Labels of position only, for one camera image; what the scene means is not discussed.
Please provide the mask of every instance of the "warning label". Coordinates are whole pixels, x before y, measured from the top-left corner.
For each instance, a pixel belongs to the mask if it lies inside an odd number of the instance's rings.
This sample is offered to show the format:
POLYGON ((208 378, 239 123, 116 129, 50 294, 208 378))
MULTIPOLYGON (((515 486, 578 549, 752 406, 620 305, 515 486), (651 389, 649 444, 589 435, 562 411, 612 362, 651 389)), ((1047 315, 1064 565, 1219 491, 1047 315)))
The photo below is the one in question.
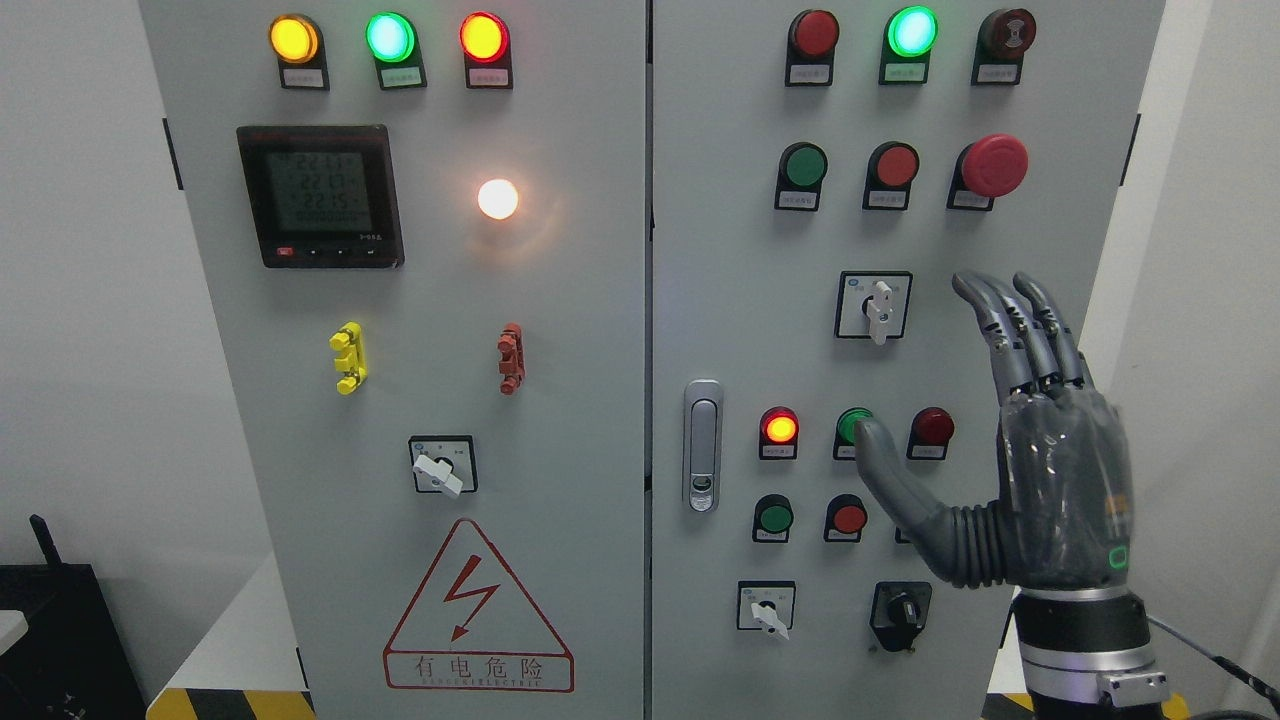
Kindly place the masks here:
POLYGON ((444 538, 383 666, 392 688, 573 692, 573 655, 468 518, 444 538))

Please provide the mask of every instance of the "robotic hand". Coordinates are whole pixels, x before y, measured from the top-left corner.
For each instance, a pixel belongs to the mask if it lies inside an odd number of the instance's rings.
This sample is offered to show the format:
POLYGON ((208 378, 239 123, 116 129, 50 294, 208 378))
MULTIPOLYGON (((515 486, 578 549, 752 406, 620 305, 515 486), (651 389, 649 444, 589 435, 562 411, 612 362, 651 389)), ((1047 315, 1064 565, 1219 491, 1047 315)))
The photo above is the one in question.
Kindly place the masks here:
POLYGON ((1133 479, 1120 420, 1039 283, 965 272, 951 284, 991 350, 1000 497, 943 505, 874 418, 856 425, 863 480, 938 578, 1023 585, 1014 614, 1041 720, 1160 719, 1166 679, 1143 603, 1125 587, 1133 479))

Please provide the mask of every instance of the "yellow terminal connector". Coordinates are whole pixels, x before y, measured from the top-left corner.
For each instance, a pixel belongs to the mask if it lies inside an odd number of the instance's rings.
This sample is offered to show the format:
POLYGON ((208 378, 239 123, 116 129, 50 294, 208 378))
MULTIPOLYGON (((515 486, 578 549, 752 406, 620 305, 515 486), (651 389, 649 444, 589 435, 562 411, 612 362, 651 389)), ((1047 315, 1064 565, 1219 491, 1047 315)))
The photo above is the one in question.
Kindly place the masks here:
POLYGON ((365 365, 365 336, 358 323, 347 323, 329 338, 329 348, 338 354, 333 359, 333 369, 342 373, 338 380, 338 393, 356 392, 369 377, 365 365))

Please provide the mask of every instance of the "robotic finger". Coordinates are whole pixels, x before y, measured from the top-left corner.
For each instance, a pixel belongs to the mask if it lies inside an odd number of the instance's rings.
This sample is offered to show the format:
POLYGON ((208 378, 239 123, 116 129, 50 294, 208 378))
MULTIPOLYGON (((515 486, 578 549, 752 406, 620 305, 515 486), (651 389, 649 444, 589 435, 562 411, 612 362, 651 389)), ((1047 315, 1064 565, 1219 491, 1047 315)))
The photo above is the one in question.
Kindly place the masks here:
POLYGON ((1071 328, 1066 327, 1062 314, 1057 310, 1057 304, 1053 302, 1053 297, 1044 290, 1044 286, 1027 273, 1018 273, 1014 275, 1014 287, 1030 301, 1036 319, 1044 327, 1044 334, 1053 343, 1053 352, 1057 355, 1064 383, 1074 387, 1093 387, 1092 378, 1088 377, 1088 369, 1084 365, 1084 357, 1075 347, 1071 328))
POLYGON ((991 348, 991 374, 996 395, 1005 405, 1014 393, 1032 392, 1036 374, 1027 359, 1027 348, 1018 334, 1018 325, 1005 311, 1000 295, 980 277, 960 272, 951 277, 951 287, 973 306, 982 337, 991 348))
POLYGON ((991 290, 996 291, 996 295, 1004 301, 1005 311, 1009 313, 1009 319, 1018 328, 1018 337, 1027 347, 1027 356, 1030 360, 1032 370, 1036 373, 1037 388, 1041 392, 1048 392, 1055 386, 1061 386, 1062 372, 1059 369, 1057 359, 1053 356, 1053 347, 1048 342, 1048 336, 1044 334, 1044 327, 1032 314, 1027 301, 1014 292, 1014 288, 1009 283, 987 274, 974 274, 978 279, 986 282, 991 290))

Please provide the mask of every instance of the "green push button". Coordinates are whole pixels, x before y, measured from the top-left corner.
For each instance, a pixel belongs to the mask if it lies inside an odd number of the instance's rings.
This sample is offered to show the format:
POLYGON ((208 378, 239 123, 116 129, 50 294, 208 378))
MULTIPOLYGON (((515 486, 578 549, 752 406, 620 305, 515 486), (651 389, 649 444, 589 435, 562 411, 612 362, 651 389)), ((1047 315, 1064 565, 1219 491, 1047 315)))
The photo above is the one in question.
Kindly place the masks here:
POLYGON ((767 533, 785 533, 791 527, 791 509, 782 505, 771 505, 760 512, 760 529, 767 533))
POLYGON ((865 407, 845 410, 845 414, 836 421, 836 434, 840 437, 840 442, 845 445, 855 445, 854 425, 858 424, 858 420, 870 416, 872 411, 865 407))
POLYGON ((800 143, 787 155, 787 179, 799 187, 812 187, 827 174, 827 156, 817 145, 800 143))
POLYGON ((1124 570, 1129 566, 1129 548, 1123 544, 1112 547, 1111 552, 1107 553, 1107 562, 1115 570, 1124 570))

